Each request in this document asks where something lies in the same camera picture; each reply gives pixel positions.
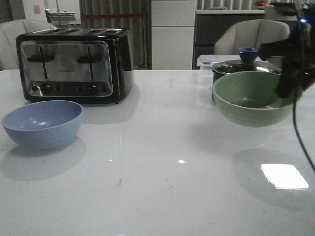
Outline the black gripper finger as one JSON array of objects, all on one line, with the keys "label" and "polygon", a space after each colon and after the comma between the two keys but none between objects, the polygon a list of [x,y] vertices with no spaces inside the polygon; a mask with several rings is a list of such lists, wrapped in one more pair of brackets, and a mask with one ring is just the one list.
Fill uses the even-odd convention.
[{"label": "black gripper finger", "polygon": [[276,94],[279,98],[285,99],[298,96],[300,70],[298,64],[289,60],[282,59],[282,73],[276,88]]}]

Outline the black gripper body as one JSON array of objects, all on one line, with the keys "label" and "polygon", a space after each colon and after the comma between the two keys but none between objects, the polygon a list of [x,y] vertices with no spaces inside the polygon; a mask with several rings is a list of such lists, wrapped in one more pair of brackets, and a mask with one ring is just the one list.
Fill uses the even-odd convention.
[{"label": "black gripper body", "polygon": [[267,15],[290,17],[295,25],[288,39],[262,44],[258,56],[262,60],[285,58],[298,64],[299,88],[306,90],[315,83],[315,5],[293,1],[270,6],[265,9]]}]

